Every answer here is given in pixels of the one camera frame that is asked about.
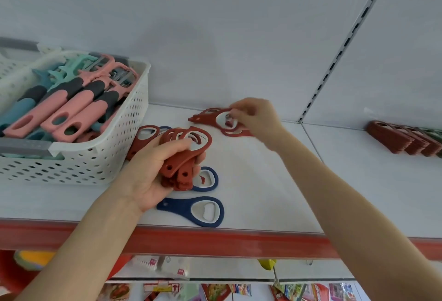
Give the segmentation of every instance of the person's left hand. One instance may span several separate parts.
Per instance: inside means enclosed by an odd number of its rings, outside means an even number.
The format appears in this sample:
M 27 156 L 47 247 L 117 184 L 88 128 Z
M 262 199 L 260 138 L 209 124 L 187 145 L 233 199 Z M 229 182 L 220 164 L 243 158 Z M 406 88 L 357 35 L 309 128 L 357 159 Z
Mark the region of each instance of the person's left hand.
M 138 151 L 112 184 L 113 189 L 132 196 L 141 212 L 156 206 L 173 190 L 161 185 L 162 176 L 158 172 L 164 160 L 177 152 L 187 150 L 192 142 L 190 138 L 186 138 L 159 145 L 160 137 L 156 137 Z M 192 177 L 200 172 L 201 167 L 198 164 L 205 158 L 205 152 L 196 158 Z

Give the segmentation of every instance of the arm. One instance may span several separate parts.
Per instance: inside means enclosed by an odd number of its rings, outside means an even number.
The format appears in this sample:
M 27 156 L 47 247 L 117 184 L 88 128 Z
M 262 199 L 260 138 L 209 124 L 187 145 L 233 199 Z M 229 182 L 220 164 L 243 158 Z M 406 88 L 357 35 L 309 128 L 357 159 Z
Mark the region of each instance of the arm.
M 57 254 L 15 301 L 95 301 L 143 212 L 171 189 L 160 185 L 163 161 L 188 149 L 190 139 L 144 147 L 92 204 Z M 205 157 L 198 157 L 200 163 Z M 193 173 L 200 171 L 196 166 Z
M 279 154 L 319 224 L 373 300 L 439 300 L 442 277 L 379 210 L 284 129 L 269 101 L 246 98 L 231 114 Z

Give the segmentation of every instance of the person's right arm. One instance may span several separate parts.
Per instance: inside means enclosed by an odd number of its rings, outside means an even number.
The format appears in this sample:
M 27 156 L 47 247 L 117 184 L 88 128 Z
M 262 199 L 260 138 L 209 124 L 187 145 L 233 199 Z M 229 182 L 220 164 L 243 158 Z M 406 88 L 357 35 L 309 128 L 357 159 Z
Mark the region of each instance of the person's right arm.
M 373 300 L 440 300 L 442 276 L 376 207 L 282 126 L 272 104 L 245 98 L 231 115 L 279 154 L 343 262 Z

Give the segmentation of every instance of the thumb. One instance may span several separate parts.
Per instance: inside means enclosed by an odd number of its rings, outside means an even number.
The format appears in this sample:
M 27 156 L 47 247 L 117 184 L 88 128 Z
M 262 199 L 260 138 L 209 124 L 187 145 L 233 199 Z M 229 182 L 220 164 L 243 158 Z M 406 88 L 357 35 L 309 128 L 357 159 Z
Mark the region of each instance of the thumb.
M 246 112 L 239 109 L 230 110 L 230 115 L 237 119 L 239 122 L 244 124 L 247 128 L 250 128 L 249 125 L 253 121 L 253 116 L 248 115 Z
M 175 153 L 187 150 L 191 146 L 190 138 L 177 139 L 175 141 L 166 142 L 155 147 L 152 151 L 154 159 L 164 161 Z

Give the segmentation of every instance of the person's left arm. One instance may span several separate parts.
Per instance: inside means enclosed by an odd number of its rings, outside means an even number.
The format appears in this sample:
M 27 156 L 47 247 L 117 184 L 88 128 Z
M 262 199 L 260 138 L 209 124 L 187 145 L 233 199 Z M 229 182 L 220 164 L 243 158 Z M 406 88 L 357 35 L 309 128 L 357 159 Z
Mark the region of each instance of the person's left arm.
M 171 191 L 160 185 L 164 160 L 188 149 L 191 140 L 158 143 L 159 137 L 135 155 L 15 301 L 96 300 L 141 215 Z

